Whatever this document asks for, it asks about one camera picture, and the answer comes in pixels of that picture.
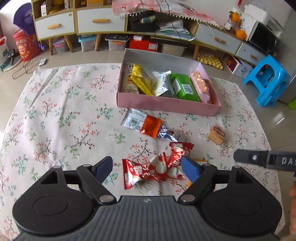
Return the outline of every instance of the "wooden cabinet leg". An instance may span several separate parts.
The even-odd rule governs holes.
[[[71,53],[74,53],[74,49],[73,49],[72,43],[71,43],[71,41],[70,41],[70,39],[69,39],[69,36],[65,35],[64,38],[65,38],[65,40],[66,40],[66,43],[67,43],[67,45],[68,45],[68,47],[69,47]]]
[[[48,46],[50,55],[54,55],[54,50],[52,48],[52,39],[48,39]]]
[[[194,60],[197,60],[197,57],[200,55],[199,52],[198,52],[199,47],[200,47],[199,45],[195,46],[194,55],[193,55]]]
[[[94,46],[94,50],[98,51],[100,47],[100,41],[101,41],[101,34],[96,35],[96,44]]]

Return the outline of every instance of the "ridged gray surface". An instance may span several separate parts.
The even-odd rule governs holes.
[[[276,241],[272,234],[237,238],[208,226],[195,207],[178,204],[172,196],[123,196],[102,206],[79,230],[58,237],[22,233],[16,241]]]

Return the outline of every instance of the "black microwave door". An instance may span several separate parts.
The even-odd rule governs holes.
[[[278,38],[262,23],[258,23],[258,26],[249,42],[260,50],[271,55],[277,50],[279,44]]]

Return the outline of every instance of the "microwave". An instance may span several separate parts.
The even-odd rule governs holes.
[[[278,49],[279,38],[272,33],[268,26],[251,16],[242,13],[241,28],[247,34],[247,41],[266,54],[273,55]]]

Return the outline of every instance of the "silver screw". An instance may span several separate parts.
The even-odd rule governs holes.
[[[185,194],[181,196],[182,202],[193,202],[195,200],[195,197],[191,194]]]
[[[105,203],[107,203],[107,202],[112,202],[112,201],[114,200],[114,197],[111,196],[111,195],[103,195],[103,196],[100,196],[100,197],[99,197],[99,200],[100,200],[101,202],[105,202]]]

